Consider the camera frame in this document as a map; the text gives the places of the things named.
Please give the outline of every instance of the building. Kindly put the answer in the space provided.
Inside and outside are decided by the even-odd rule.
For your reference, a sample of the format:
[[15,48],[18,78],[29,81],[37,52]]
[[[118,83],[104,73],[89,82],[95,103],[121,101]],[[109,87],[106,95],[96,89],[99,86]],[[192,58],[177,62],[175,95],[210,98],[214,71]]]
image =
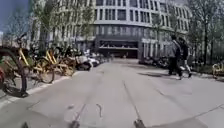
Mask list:
[[0,46],[2,45],[2,40],[3,40],[3,32],[0,31]]
[[[76,43],[78,49],[85,50],[85,38],[75,32],[80,26],[73,22],[69,9],[76,0],[61,0],[57,13],[67,19],[67,24],[50,34],[67,44]],[[168,3],[170,0],[81,0],[84,6],[94,8],[92,32],[88,38],[92,47],[101,53],[114,53],[115,56],[128,54],[131,58],[161,56],[166,53],[170,35],[174,31],[171,16],[176,16],[176,32],[185,37],[189,28],[189,9],[179,3]]]

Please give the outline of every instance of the pedestrian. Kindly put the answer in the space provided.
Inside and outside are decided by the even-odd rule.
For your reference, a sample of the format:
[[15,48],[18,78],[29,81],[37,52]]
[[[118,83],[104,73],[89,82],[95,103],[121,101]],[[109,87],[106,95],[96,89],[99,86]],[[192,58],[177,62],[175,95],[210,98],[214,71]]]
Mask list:
[[171,36],[172,43],[169,46],[169,75],[172,75],[173,71],[175,70],[178,75],[179,79],[182,79],[182,70],[178,64],[181,56],[181,48],[180,45],[177,43],[177,37],[175,35]]
[[191,69],[187,63],[188,56],[189,56],[189,46],[188,46],[187,42],[182,37],[179,38],[179,44],[182,49],[181,63],[183,65],[183,67],[185,68],[185,70],[187,70],[188,77],[190,78],[192,76],[192,73],[191,73]]

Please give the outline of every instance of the paved road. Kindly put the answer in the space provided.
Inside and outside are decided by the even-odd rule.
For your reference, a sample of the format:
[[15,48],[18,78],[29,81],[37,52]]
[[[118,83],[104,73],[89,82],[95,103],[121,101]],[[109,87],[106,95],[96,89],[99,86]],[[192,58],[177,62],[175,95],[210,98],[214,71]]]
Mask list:
[[224,84],[193,77],[182,81],[166,72],[116,60],[65,78],[0,109],[0,128],[223,128]]

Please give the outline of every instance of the blue sky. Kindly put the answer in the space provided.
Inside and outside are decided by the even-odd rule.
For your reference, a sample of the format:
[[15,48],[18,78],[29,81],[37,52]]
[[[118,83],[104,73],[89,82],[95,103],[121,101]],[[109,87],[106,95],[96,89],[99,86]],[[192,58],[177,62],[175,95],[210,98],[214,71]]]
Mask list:
[[0,0],[0,31],[4,31],[8,17],[16,6],[27,9],[28,0]]

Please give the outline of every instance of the sidewalk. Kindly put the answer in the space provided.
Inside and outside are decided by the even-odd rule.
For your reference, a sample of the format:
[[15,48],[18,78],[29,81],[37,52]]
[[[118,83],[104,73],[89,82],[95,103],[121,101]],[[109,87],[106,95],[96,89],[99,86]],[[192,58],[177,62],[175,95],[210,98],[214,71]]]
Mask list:
[[165,71],[106,63],[0,109],[0,128],[223,128],[224,85]]

